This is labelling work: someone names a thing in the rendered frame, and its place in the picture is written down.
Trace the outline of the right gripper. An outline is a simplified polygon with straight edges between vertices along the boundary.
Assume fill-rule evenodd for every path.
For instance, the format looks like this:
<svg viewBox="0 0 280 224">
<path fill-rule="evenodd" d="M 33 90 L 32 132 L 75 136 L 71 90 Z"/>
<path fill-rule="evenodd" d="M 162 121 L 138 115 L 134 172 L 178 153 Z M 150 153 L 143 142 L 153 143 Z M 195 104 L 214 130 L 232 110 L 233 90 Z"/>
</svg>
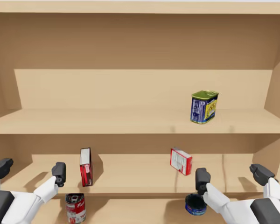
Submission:
<svg viewBox="0 0 280 224">
<path fill-rule="evenodd" d="M 275 174 L 260 164 L 252 164 L 250 171 L 254 180 L 263 186 L 263 198 L 231 202 L 210 183 L 206 168 L 196 169 L 196 190 L 227 224 L 280 224 L 280 184 Z"/>
</svg>

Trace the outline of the blue flat can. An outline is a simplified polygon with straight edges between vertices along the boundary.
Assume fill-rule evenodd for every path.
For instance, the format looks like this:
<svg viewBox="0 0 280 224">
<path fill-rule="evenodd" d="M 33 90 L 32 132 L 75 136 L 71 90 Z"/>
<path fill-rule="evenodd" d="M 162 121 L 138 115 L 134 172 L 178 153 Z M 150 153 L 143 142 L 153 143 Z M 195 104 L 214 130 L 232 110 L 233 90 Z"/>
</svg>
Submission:
<svg viewBox="0 0 280 224">
<path fill-rule="evenodd" d="M 189 194 L 185 197 L 185 210 L 194 216 L 201 216 L 207 210 L 207 204 L 199 194 Z"/>
</svg>

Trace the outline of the green and blue rectangular can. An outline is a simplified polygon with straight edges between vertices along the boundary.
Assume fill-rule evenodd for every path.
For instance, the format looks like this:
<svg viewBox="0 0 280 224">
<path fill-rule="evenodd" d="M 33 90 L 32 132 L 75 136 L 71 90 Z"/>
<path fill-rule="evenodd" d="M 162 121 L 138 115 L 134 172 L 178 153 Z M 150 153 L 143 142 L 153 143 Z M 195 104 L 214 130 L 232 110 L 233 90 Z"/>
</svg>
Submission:
<svg viewBox="0 0 280 224">
<path fill-rule="evenodd" d="M 197 124 L 205 124 L 215 117 L 219 93 L 201 90 L 192 94 L 190 120 Z"/>
</svg>

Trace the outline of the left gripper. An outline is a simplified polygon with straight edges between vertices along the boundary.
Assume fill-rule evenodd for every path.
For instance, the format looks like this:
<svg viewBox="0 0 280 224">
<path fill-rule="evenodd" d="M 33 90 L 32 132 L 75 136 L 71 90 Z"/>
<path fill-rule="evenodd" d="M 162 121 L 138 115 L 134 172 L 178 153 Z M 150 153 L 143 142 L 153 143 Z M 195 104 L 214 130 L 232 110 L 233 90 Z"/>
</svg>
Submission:
<svg viewBox="0 0 280 224">
<path fill-rule="evenodd" d="M 0 160 L 0 180 L 10 172 L 12 158 Z M 52 176 L 34 192 L 0 190 L 0 224 L 31 224 L 40 207 L 58 194 L 66 182 L 66 164 L 57 162 Z"/>
</svg>

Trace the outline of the red and white can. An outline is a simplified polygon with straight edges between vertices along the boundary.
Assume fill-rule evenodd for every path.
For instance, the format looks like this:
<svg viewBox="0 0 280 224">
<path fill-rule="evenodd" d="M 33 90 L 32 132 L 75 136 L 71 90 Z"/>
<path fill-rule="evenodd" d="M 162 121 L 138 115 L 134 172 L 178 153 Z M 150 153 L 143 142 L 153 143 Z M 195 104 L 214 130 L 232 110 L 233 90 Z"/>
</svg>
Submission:
<svg viewBox="0 0 280 224">
<path fill-rule="evenodd" d="M 83 193 L 66 195 L 66 210 L 70 224 L 81 224 L 86 220 L 85 198 Z"/>
</svg>

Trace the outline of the red and white carton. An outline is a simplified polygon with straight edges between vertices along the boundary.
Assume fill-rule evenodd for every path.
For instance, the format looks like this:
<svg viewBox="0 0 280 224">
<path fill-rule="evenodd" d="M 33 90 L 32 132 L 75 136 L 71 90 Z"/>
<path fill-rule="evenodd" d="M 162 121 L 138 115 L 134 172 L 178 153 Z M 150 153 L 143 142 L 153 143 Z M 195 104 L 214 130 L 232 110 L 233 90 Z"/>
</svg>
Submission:
<svg viewBox="0 0 280 224">
<path fill-rule="evenodd" d="M 192 155 L 174 147 L 170 152 L 170 165 L 183 175 L 190 175 L 192 170 Z"/>
</svg>

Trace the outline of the pale wooden shelf unit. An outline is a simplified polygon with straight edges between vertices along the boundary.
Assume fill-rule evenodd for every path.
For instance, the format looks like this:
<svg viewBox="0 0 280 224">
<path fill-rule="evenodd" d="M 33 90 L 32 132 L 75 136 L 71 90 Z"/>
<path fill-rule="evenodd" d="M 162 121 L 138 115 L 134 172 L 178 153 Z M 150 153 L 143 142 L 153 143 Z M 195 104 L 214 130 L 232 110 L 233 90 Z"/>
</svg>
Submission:
<svg viewBox="0 0 280 224">
<path fill-rule="evenodd" d="M 190 120 L 201 90 L 219 93 L 205 124 Z M 83 224 L 224 224 L 185 211 L 195 175 L 170 166 L 173 147 L 233 201 L 262 196 L 253 163 L 280 182 L 280 0 L 0 0 L 1 188 L 67 166 L 32 224 L 68 224 L 68 193 L 85 195 Z"/>
</svg>

